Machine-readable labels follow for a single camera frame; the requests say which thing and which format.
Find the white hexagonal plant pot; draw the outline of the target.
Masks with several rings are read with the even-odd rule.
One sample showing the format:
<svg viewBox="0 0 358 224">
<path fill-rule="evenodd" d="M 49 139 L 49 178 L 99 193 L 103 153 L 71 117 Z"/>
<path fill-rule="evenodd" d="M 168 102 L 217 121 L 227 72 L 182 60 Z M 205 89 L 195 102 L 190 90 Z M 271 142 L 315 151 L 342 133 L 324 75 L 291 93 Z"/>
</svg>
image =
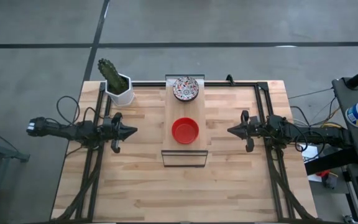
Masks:
<svg viewBox="0 0 358 224">
<path fill-rule="evenodd" d="M 127 77 L 123 74 L 119 74 L 120 77 L 122 77 L 123 79 L 125 79 L 128 82 L 128 87 L 127 90 L 122 92 L 119 95 L 116 95 L 112 92 L 109 91 L 108 89 L 108 81 L 105 80 L 105 84 L 106 84 L 106 89 L 105 89 L 105 94 L 108 95 L 108 97 L 110 97 L 110 99 L 112 100 L 112 102 L 116 105 L 116 106 L 129 106 L 133 99 L 135 98 L 135 93 L 133 90 L 133 86 L 132 86 L 132 82 L 131 82 L 131 78 Z"/>
</svg>

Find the wooden riser shelf black legs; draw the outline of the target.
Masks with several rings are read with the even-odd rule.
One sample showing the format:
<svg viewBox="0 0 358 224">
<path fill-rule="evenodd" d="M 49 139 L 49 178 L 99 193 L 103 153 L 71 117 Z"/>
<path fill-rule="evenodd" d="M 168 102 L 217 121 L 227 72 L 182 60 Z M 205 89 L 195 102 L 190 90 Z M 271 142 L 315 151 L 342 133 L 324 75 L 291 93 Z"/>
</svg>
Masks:
<svg viewBox="0 0 358 224">
<path fill-rule="evenodd" d="M 200 89 L 195 100 L 182 102 L 173 94 L 173 83 L 180 77 L 197 80 Z M 199 168 L 206 165 L 208 150 L 206 146 L 205 75 L 166 75 L 165 76 L 165 120 L 161 157 L 164 167 Z M 192 144 L 179 144 L 172 136 L 172 124 L 179 118 L 191 118 L 199 126 L 199 134 Z"/>
</svg>

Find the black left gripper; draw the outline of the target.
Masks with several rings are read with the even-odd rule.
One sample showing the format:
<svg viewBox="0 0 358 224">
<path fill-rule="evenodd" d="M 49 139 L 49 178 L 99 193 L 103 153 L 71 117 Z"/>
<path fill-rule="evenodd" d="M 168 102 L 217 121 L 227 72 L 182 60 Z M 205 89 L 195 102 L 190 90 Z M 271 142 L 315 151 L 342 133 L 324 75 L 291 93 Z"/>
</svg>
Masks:
<svg viewBox="0 0 358 224">
<path fill-rule="evenodd" d="M 111 141 L 111 149 L 114 153 L 119 154 L 121 148 L 119 147 L 119 131 L 121 127 L 122 114 L 116 113 L 112 118 L 106 116 L 103 119 L 103 139 Z M 133 135 L 138 129 L 132 126 L 122 124 L 122 140 L 125 141 L 129 136 Z"/>
</svg>

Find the green cactus plant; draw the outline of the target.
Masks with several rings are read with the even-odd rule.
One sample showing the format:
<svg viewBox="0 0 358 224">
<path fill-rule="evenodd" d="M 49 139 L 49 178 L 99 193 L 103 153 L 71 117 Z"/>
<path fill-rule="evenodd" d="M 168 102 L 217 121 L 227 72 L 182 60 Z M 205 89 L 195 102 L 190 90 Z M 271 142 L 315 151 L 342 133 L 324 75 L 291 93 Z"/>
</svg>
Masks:
<svg viewBox="0 0 358 224">
<path fill-rule="evenodd" d="M 109 92 L 120 95 L 129 88 L 127 80 L 120 76 L 110 60 L 105 58 L 99 59 L 98 70 L 107 81 L 107 89 Z"/>
</svg>

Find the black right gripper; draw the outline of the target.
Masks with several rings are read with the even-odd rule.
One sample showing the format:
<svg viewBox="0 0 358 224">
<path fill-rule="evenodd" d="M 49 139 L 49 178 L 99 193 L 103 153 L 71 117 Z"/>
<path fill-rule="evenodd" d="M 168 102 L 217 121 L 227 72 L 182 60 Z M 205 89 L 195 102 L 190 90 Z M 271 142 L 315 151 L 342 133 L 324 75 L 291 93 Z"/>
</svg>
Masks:
<svg viewBox="0 0 358 224">
<path fill-rule="evenodd" d="M 255 146 L 252 137 L 263 137 L 262 131 L 264 131 L 264 128 L 263 124 L 258 122 L 256 116 L 250 117 L 249 112 L 243 110 L 241 113 L 241 124 L 228 128 L 227 131 L 241 140 L 245 140 L 246 152 L 252 152 Z"/>
</svg>

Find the white paper sheet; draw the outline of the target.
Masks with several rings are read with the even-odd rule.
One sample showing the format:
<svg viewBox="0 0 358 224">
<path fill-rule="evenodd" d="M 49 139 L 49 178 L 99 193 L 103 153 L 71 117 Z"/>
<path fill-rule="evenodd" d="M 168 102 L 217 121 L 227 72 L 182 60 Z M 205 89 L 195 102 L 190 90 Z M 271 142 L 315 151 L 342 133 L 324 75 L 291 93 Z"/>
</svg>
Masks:
<svg viewBox="0 0 358 224">
<path fill-rule="evenodd" d="M 310 159 L 316 159 L 318 155 L 318 148 L 316 146 L 308 146 L 302 153 L 303 162 L 306 164 Z M 308 180 L 312 182 L 322 182 L 320 176 L 316 174 L 308 175 Z"/>
</svg>

